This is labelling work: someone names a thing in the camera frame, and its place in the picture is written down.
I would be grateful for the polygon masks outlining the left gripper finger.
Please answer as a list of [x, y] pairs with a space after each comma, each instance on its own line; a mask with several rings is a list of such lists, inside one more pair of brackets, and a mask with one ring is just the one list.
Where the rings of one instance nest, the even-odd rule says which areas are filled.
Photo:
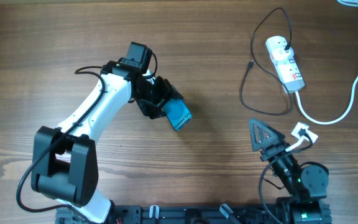
[[183, 100], [184, 97], [179, 91], [166, 79], [158, 76], [155, 79], [157, 94], [157, 106], [164, 106], [169, 100]]
[[167, 115], [163, 109], [155, 106], [147, 105], [145, 103], [140, 103], [140, 110], [144, 116], [147, 116], [150, 119], [162, 118], [162, 117], [166, 117]]

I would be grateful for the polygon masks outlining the Galaxy smartphone teal screen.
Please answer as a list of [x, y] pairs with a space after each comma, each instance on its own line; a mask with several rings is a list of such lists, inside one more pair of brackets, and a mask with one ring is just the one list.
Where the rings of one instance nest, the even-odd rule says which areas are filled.
[[192, 119], [192, 113], [183, 100], [171, 99], [163, 106], [163, 110], [175, 131], [179, 131]]

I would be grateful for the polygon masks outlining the white power strip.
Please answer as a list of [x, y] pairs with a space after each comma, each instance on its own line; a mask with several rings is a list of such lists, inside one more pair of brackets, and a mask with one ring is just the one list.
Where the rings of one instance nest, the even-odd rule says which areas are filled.
[[[271, 50], [279, 47], [283, 47], [285, 49], [285, 47], [288, 45], [288, 42], [284, 37], [276, 35], [268, 38], [265, 42], [265, 45], [270, 56]], [[301, 90], [305, 86], [305, 82], [300, 73], [300, 69], [295, 62], [294, 56], [281, 63], [272, 62], [280, 81], [285, 85], [283, 88], [285, 93], [294, 93]]]

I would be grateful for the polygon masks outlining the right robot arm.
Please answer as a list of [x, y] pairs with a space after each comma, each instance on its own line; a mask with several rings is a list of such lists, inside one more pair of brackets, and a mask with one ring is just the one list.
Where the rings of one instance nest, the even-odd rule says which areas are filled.
[[[305, 123], [297, 123], [291, 135], [297, 142], [289, 144], [285, 135], [262, 120], [249, 120], [253, 151], [260, 151], [262, 161], [268, 164], [259, 179], [258, 192], [262, 202], [262, 214], [272, 223], [332, 223], [331, 210], [322, 202], [327, 197], [329, 169], [314, 161], [299, 164], [294, 155], [313, 146], [318, 135]], [[262, 184], [268, 170], [277, 176], [283, 188], [290, 194], [276, 199], [268, 207], [262, 192]]]

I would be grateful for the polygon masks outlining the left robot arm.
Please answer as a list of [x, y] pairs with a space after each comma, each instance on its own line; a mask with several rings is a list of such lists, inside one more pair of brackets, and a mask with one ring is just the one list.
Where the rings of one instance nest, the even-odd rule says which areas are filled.
[[109, 61], [94, 73], [93, 66], [76, 70], [98, 83], [84, 102], [56, 128], [42, 126], [34, 138], [33, 162], [24, 174], [32, 190], [59, 201], [86, 223], [120, 223], [115, 204], [97, 190], [96, 144], [115, 114], [137, 103], [150, 119], [168, 118], [180, 130], [192, 118], [182, 95], [166, 79], [149, 70], [156, 55], [146, 45], [131, 42], [127, 55]]

